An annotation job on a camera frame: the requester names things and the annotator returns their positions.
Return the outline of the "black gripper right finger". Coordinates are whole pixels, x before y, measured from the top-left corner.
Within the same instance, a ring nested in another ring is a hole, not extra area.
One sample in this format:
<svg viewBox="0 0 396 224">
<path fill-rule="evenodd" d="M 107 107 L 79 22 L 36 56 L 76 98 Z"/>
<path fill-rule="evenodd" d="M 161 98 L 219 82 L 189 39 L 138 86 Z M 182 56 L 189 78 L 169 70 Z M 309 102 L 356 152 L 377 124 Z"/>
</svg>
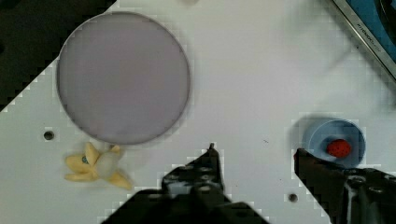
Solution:
<svg viewBox="0 0 396 224">
<path fill-rule="evenodd" d="M 396 181 L 374 168 L 346 168 L 299 148 L 294 173 L 332 224 L 396 224 Z"/>
</svg>

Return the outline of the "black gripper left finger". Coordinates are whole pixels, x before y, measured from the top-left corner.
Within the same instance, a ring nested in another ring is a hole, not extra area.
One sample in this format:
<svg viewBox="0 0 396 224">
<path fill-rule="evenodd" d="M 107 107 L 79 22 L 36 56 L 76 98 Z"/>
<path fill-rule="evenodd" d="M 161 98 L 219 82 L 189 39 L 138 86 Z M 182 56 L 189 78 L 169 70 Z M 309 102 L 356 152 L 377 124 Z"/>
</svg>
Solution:
<svg viewBox="0 0 396 224">
<path fill-rule="evenodd" d="M 159 189 L 144 189 L 101 224 L 268 224 L 246 203 L 224 193 L 219 153 L 213 145 L 172 170 Z"/>
</svg>

